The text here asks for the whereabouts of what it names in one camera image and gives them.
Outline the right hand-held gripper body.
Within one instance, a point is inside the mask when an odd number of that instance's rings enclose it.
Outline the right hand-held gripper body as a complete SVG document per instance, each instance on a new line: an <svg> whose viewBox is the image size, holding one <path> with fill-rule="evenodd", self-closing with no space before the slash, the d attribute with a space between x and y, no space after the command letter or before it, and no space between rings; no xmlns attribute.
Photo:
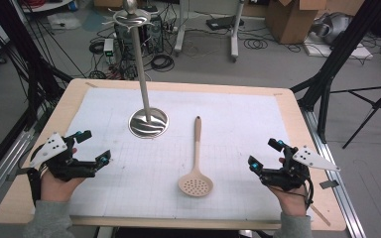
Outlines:
<svg viewBox="0 0 381 238"><path fill-rule="evenodd" d="M282 153L285 161L280 169L263 169L259 175L264 185L289 191L299 188L306 180L311 179L310 168L326 170L328 167L327 160L307 146L299 149L286 144Z"/></svg>

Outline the beige slotted spoon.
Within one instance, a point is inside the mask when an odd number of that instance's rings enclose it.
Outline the beige slotted spoon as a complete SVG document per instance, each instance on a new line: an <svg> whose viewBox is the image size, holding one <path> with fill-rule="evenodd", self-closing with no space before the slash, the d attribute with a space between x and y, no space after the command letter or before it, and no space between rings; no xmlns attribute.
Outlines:
<svg viewBox="0 0 381 238"><path fill-rule="evenodd" d="M193 167L188 174L179 179L178 185L180 190L189 196L203 197L210 194L213 189L213 182L199 168L201 138L201 118L199 116L196 116L194 120L193 138Z"/></svg>

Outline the metal utensil stand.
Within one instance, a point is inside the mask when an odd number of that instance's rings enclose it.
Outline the metal utensil stand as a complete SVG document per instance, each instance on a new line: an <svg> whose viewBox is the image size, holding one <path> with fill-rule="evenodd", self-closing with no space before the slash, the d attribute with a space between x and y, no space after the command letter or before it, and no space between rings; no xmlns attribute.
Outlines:
<svg viewBox="0 0 381 238"><path fill-rule="evenodd" d="M143 108L134 112L129 121L130 132L141 139L154 139L165 133L169 117L161 109L151 107L144 71L139 28L150 25L149 12L139 9L137 0L122 0L122 10L112 11L112 19L106 25L125 27L131 35Z"/></svg>

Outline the white grid mat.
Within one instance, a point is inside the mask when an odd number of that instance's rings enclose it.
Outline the white grid mat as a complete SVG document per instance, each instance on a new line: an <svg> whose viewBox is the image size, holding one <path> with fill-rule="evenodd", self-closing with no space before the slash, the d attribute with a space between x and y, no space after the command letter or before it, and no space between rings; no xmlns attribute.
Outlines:
<svg viewBox="0 0 381 238"><path fill-rule="evenodd" d="M152 106L169 117L167 131L140 139L129 128L141 109L136 89L89 89L68 128L90 130L76 157L91 161L104 151L111 161L74 192L70 213L80 216L267 221L281 208L274 194L248 168L255 157L268 169L280 153L270 138L288 142L278 101L268 95L153 91ZM213 182L209 195L183 193L179 179L193 167L194 120L201 118L200 171Z"/></svg>

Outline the thin wooden stick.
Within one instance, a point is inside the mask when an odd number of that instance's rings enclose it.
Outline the thin wooden stick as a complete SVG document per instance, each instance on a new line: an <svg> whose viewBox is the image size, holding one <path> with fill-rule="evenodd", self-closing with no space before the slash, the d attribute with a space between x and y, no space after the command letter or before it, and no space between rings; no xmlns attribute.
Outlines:
<svg viewBox="0 0 381 238"><path fill-rule="evenodd" d="M310 208L327 226L331 225L329 220L313 204L310 206Z"/></svg>

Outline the white power unit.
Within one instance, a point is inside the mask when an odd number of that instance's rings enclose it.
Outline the white power unit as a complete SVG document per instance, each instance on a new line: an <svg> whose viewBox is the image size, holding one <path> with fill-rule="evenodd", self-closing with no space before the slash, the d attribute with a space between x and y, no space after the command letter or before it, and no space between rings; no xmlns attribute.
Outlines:
<svg viewBox="0 0 381 238"><path fill-rule="evenodd" d="M108 64L114 64L116 62L113 39L104 40L103 53Z"/></svg>

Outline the black tripod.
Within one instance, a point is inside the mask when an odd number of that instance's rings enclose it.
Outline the black tripod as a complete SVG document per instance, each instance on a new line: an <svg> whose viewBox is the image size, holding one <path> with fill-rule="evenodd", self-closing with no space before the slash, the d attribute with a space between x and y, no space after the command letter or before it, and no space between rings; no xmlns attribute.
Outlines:
<svg viewBox="0 0 381 238"><path fill-rule="evenodd" d="M381 110L381 96L376 100L371 100L363 95L360 95L360 92L363 91L373 91L373 90L380 90L381 86L372 86L372 87L362 87L362 88L350 88L350 89L343 89L343 90L335 90L332 91L331 94L336 93L348 93L353 95L356 98L359 98L360 100L368 103L371 106L370 111L366 114L366 117L361 122L361 124L358 126L358 128L353 132L353 134L349 137L349 139L345 142L345 144L342 146L343 149L346 149L351 142L356 138L356 136L360 133L360 131L367 125L367 123L371 120L371 118L379 111Z"/></svg>

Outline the white stand leg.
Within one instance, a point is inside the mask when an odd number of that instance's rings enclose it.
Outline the white stand leg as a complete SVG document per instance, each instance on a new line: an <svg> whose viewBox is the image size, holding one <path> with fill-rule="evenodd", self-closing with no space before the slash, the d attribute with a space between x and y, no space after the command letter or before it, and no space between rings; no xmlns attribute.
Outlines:
<svg viewBox="0 0 381 238"><path fill-rule="evenodd" d="M238 30L240 26L240 20L244 8L244 2L245 0L237 0L237 10L234 17L234 24L233 29L231 31L231 37L230 37L230 55L233 62L236 62L239 56L238 52Z"/></svg>
<svg viewBox="0 0 381 238"><path fill-rule="evenodd" d="M179 24L178 24L178 30L177 30L177 36L176 36L176 43L174 46L174 53L177 57L183 49L184 45L184 39L185 39L185 33L186 33L186 24L185 24L185 14L186 14L186 7L189 3L189 0L179 0Z"/></svg>

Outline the white flat board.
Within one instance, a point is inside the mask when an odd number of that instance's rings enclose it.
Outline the white flat board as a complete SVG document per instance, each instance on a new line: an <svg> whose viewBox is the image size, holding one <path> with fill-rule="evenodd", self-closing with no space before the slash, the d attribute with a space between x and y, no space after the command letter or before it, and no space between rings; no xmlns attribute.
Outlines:
<svg viewBox="0 0 381 238"><path fill-rule="evenodd" d="M321 38L315 34L309 34L304 42L303 47L309 57L328 58L333 52L338 56L347 56L353 60L372 60L373 55L362 45L358 44L353 49L343 47L341 50L337 48L332 49L331 45L325 43Z"/></svg>

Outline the black computer tower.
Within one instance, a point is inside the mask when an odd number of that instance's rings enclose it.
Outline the black computer tower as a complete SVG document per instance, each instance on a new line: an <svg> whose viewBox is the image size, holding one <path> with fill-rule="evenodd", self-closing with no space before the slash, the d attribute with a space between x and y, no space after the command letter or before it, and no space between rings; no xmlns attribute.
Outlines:
<svg viewBox="0 0 381 238"><path fill-rule="evenodd" d="M119 51L124 60L133 60L135 52L131 34L126 27L114 26ZM146 57L164 51L164 40L162 35L162 19L160 16L152 16L150 24L139 28L141 43L141 54Z"/></svg>

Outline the brown cardboard box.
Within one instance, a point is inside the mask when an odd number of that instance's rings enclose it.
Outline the brown cardboard box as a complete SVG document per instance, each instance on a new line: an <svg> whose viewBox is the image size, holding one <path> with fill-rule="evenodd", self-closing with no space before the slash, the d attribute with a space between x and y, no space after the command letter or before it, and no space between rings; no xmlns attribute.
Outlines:
<svg viewBox="0 0 381 238"><path fill-rule="evenodd" d="M305 40L326 0L270 0L265 24L280 44L299 44Z"/></svg>

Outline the silver grey bag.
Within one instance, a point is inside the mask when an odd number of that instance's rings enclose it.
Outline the silver grey bag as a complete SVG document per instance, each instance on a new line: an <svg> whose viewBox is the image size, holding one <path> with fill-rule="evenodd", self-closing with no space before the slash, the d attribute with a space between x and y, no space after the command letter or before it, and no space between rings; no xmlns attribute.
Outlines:
<svg viewBox="0 0 381 238"><path fill-rule="evenodd" d="M315 33L325 43L332 45L345 32L352 17L340 12L324 13L314 20L310 32Z"/></svg>

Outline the flat black device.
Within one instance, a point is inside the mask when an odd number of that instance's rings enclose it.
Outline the flat black device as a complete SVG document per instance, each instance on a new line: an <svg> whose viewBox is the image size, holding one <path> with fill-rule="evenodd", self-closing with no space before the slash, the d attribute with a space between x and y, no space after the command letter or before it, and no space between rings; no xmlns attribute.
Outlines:
<svg viewBox="0 0 381 238"><path fill-rule="evenodd" d="M206 25L213 31L222 30L222 29L231 29L235 28L236 17L221 17L221 18L212 18L205 21Z"/></svg>

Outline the aluminium rail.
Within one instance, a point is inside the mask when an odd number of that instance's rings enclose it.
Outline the aluminium rail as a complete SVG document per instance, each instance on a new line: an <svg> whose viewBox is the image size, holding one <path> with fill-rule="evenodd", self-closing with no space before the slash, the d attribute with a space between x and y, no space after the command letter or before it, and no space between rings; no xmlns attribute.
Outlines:
<svg viewBox="0 0 381 238"><path fill-rule="evenodd" d="M10 140L7 148L1 149L0 188L24 157L34 138L35 132L22 131L15 139Z"/></svg>
<svg viewBox="0 0 381 238"><path fill-rule="evenodd" d="M327 145L327 143L324 143L321 140L319 133L317 132L318 119L316 118L314 112L302 110L302 115L304 116L317 152L325 160L327 160L328 167L325 170L325 173L328 179L330 181L337 182L337 186L334 186L332 188L332 191L338 203L339 210L341 211L341 214L344 218L344 223L346 225L346 229L349 233L350 238L367 238L364 229L361 225L361 222L358 218L358 215L355 211L353 203L350 200L343 179L339 174L339 171L335 169L336 165L330 148Z"/></svg>

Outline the black metal frame post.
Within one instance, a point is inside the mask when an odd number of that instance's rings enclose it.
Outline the black metal frame post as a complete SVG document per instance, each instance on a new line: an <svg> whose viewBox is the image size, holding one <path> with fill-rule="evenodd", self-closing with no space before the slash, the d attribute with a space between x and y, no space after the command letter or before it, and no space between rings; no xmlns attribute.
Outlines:
<svg viewBox="0 0 381 238"><path fill-rule="evenodd" d="M313 77L291 88L294 93L306 90L298 104L307 111L313 111L320 101L317 134L323 143L326 143L325 126L332 82L380 15L381 0L364 0L320 70Z"/></svg>
<svg viewBox="0 0 381 238"><path fill-rule="evenodd" d="M44 101L55 102L62 97L64 89L57 83L57 78L63 82L71 82L72 77L44 59L11 0L0 0L0 27L18 55L15 57L14 52L0 37L1 48L10 58L19 78L28 83L28 108L1 142L1 162L22 130L25 127L30 129L37 121L39 106Z"/></svg>

